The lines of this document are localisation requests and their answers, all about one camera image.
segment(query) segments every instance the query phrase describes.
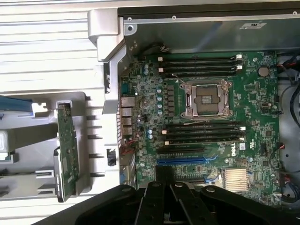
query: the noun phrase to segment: label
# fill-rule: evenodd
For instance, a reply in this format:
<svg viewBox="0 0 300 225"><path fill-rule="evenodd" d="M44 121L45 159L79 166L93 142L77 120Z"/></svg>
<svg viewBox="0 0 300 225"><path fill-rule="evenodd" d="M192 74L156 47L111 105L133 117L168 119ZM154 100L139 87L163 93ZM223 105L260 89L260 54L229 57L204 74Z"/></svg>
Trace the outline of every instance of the label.
<svg viewBox="0 0 300 225"><path fill-rule="evenodd" d="M241 29L260 29L264 25L266 25L266 22L258 23L258 22L252 22L252 23L245 23L240 27Z"/></svg>
<svg viewBox="0 0 300 225"><path fill-rule="evenodd" d="M240 150L246 150L246 144L245 143L240 143Z"/></svg>
<svg viewBox="0 0 300 225"><path fill-rule="evenodd" d="M236 156L236 145L235 145L235 143L231 144L231 156Z"/></svg>

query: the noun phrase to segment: wire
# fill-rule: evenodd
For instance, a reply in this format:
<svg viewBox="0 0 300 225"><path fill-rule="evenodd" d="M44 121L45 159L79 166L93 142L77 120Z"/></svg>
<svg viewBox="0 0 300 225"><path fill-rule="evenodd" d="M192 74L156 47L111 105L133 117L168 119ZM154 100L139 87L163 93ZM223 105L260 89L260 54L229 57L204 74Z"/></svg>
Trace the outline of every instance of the wire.
<svg viewBox="0 0 300 225"><path fill-rule="evenodd" d="M168 52L170 49L165 47L165 44L163 42L154 42L150 45L147 45L146 47L142 48L140 50L140 52L138 53L138 55L143 55L146 51L155 48L155 47L159 47L159 50L163 53Z"/></svg>
<svg viewBox="0 0 300 225"><path fill-rule="evenodd" d="M289 78L289 80L290 80L290 82L291 82L291 85L294 85L294 81L293 81L291 75L288 73L288 70L285 68L285 66L284 66L284 65L281 65L281 64L277 64L277 66L278 66L278 67L281 67L281 68L285 71L287 77Z"/></svg>
<svg viewBox="0 0 300 225"><path fill-rule="evenodd" d="M284 94L286 93L287 90L289 90L290 88L295 87L295 85L291 85L288 86L286 89L284 89L284 91L281 93L280 98L279 98L279 107L280 107L280 113L279 114L283 114L283 106L282 106L282 99Z"/></svg>
<svg viewBox="0 0 300 225"><path fill-rule="evenodd" d="M300 83L298 84L295 92L293 93L292 97L291 97L291 101L290 101L290 112L291 112L291 116L294 120L294 122L297 124L297 126L300 128L300 123L298 121L298 118L295 114L295 110L294 110L294 104L295 104L295 99L297 97L297 95L299 94L300 92Z"/></svg>

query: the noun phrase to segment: sticker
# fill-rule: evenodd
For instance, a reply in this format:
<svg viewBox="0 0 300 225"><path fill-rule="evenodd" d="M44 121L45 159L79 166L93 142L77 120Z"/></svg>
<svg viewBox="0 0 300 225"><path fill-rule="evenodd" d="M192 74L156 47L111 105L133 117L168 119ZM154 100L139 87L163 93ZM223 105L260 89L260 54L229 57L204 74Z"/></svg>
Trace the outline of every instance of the sticker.
<svg viewBox="0 0 300 225"><path fill-rule="evenodd" d="M266 22L262 22L262 23L258 23L258 22L245 23L245 24L242 25L242 27L240 27L240 30L241 29L260 29L266 24L267 24Z"/></svg>
<svg viewBox="0 0 300 225"><path fill-rule="evenodd" d="M246 144L240 143L240 150L246 150Z"/></svg>

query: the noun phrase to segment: pcie slot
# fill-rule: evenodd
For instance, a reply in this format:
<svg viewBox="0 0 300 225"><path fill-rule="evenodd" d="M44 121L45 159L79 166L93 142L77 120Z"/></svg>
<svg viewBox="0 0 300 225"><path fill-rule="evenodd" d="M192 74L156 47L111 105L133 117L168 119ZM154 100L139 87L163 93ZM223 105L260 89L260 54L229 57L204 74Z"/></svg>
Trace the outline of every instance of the pcie slot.
<svg viewBox="0 0 300 225"><path fill-rule="evenodd" d="M216 143L216 142L240 142L243 137L227 137L227 138L207 138L200 140L168 140L165 145L179 145L179 144L201 144L201 143Z"/></svg>
<svg viewBox="0 0 300 225"><path fill-rule="evenodd" d="M183 164L201 164L215 160L217 156L213 158L194 157L194 158L163 158L157 159L158 165L183 165Z"/></svg>
<svg viewBox="0 0 300 225"><path fill-rule="evenodd" d="M171 154L171 153L191 153L191 152L204 152L204 148L170 148L162 147L157 150L158 154Z"/></svg>
<svg viewBox="0 0 300 225"><path fill-rule="evenodd" d="M205 184L205 179L200 177L199 179L193 179L193 178L181 178L179 177L176 179L176 181L184 181L184 182L189 182L192 183L193 185L200 185L200 184Z"/></svg>

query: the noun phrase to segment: blue component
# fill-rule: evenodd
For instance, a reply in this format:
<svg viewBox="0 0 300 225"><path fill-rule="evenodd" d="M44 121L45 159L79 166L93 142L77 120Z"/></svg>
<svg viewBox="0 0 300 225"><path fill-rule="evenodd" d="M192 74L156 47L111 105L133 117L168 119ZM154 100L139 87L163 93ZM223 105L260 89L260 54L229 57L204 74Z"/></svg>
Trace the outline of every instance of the blue component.
<svg viewBox="0 0 300 225"><path fill-rule="evenodd" d="M218 156L205 158L205 157L195 157L195 158L163 158L157 160L157 165L183 165L183 164L201 164L212 160L215 160Z"/></svg>
<svg viewBox="0 0 300 225"><path fill-rule="evenodd" d="M32 112L32 100L17 99L11 97L0 97L0 110Z"/></svg>

